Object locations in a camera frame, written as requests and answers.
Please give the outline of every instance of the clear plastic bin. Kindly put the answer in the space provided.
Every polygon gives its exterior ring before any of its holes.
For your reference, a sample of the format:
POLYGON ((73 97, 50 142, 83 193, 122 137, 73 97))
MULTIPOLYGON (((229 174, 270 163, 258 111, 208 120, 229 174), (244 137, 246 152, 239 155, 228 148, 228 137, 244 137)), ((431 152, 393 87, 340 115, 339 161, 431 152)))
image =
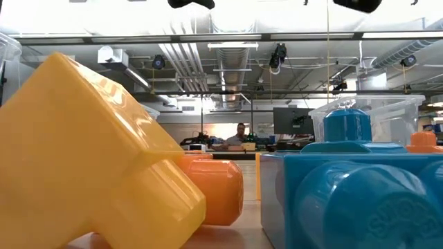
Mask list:
POLYGON ((334 110, 360 109, 371 117, 372 141, 409 145, 418 130, 418 106, 423 95, 356 95, 344 97, 309 112, 316 142, 324 142, 323 118, 334 110))
POLYGON ((21 55, 21 44, 15 39, 0 33, 0 73, 3 72, 3 61, 10 61, 21 55))

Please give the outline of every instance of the orange toy block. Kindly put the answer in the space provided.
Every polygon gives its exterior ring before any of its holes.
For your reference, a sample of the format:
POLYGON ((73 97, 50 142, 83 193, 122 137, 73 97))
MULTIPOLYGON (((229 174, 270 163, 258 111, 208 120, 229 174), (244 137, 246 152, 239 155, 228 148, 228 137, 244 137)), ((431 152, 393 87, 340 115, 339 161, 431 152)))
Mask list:
POLYGON ((120 84, 59 53, 0 108, 0 136, 1 248, 59 248, 89 226, 114 249, 179 248, 204 220, 171 161, 180 146, 120 84))
POLYGON ((205 225, 231 225, 243 209, 243 173, 229 160, 212 154, 188 154, 177 165, 206 197, 205 225))
POLYGON ((437 146, 435 134, 430 131, 416 132, 410 136, 410 153, 443 153, 443 147, 437 146))

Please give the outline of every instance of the ceiling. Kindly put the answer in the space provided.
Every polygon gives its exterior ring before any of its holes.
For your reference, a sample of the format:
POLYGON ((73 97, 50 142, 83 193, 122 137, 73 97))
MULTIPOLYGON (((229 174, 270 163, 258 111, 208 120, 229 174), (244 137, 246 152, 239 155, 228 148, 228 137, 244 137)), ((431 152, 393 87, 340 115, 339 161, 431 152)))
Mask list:
MULTIPOLYGON (((164 35, 172 33, 170 24, 176 22, 190 24, 191 32, 195 34, 211 33, 211 12, 206 9, 191 5, 179 10, 167 7, 166 0, 146 2, 126 2, 113 0, 104 3, 102 0, 90 0, 93 4, 69 4, 56 0, 3 0, 2 16, 0 17, 0 30, 10 35, 19 37, 45 37, 46 36, 87 36, 87 35, 164 35), (57 21, 54 21, 53 11, 45 6, 59 8, 57 21), (18 21, 27 16, 33 22, 18 21)), ((304 1, 297 0, 248 0, 241 1, 223 0, 216 1, 218 15, 226 16, 227 28, 241 26, 242 17, 255 22, 256 33, 294 33, 294 32, 325 32, 328 27, 326 1, 309 0, 307 6, 304 1)), ((434 21, 441 18, 432 9, 441 9, 443 3, 438 0, 419 0, 412 6, 405 0, 385 0, 378 10, 371 15, 348 10, 329 2, 329 30, 336 32, 356 31, 405 31, 423 30, 434 21)), ((291 41, 286 42, 288 51, 284 64, 289 66, 326 64, 328 55, 335 57, 330 60, 333 64, 317 69, 290 69, 281 68, 277 75, 272 75, 267 69, 271 53, 275 50, 275 42, 259 42, 258 48, 251 48, 244 82, 247 86, 243 89, 253 90, 262 78, 262 85, 266 90, 323 90, 328 76, 334 75, 346 66, 343 64, 359 64, 359 58, 366 58, 370 63, 389 50, 407 43, 408 41, 368 41, 361 42, 362 55, 359 52, 359 41, 291 41)), ((75 60, 89 68, 110 77, 123 84, 129 91, 134 90, 134 83, 122 73, 109 71, 97 63, 100 45, 76 46, 24 46, 22 62, 33 64, 37 56, 50 55, 59 51, 66 55, 75 56, 75 60)), ((163 55, 158 44, 116 44, 113 48, 122 48, 130 56, 130 64, 138 69, 143 77, 174 78, 175 70, 167 63, 161 71, 151 69, 152 58, 163 55)), ((197 50, 201 58, 204 72, 217 77, 219 74, 213 69, 218 68, 215 49, 210 50, 207 43, 197 43, 197 50)), ((438 89, 440 82, 443 87, 443 42, 439 41, 415 53, 418 65, 402 71, 400 66, 390 66, 387 70, 388 88, 399 89, 404 84, 411 84, 413 89, 438 89)), ((221 90, 222 87, 215 82, 209 86, 210 90, 221 90)), ((155 82, 157 91, 177 91, 174 82, 155 82)), ((261 95, 260 99, 292 99, 300 98, 299 94, 291 95, 261 95)), ((310 98, 321 97, 310 95, 310 98)))

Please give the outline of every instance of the man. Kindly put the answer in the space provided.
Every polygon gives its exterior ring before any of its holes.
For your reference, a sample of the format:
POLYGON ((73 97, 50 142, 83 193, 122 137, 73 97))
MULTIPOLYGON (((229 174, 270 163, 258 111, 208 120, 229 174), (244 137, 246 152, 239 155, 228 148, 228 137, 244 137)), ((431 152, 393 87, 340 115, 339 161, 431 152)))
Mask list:
POLYGON ((244 125, 244 123, 237 124, 237 134, 226 139, 223 145, 213 147, 213 149, 227 150, 230 146, 241 146, 244 140, 246 139, 246 136, 244 135, 245 128, 246 126, 244 125))

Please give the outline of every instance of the plastic toy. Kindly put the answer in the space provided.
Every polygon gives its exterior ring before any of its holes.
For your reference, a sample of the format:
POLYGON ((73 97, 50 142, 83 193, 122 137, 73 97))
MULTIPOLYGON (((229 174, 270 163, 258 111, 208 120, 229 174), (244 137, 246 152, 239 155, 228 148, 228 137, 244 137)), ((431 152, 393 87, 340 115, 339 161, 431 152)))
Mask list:
POLYGON ((372 143, 370 117, 333 111, 326 142, 261 155, 262 226, 274 248, 438 249, 443 155, 372 143))
POLYGON ((443 147, 437 146, 437 138, 431 131, 412 134, 406 148, 410 153, 443 153, 443 147))
POLYGON ((114 249, 179 248, 206 202, 184 152, 118 83, 56 53, 0 108, 0 241, 59 248, 92 228, 114 249))
POLYGON ((229 160, 212 154, 188 154, 177 161, 206 197, 205 225, 231 225, 242 214, 243 173, 229 160))

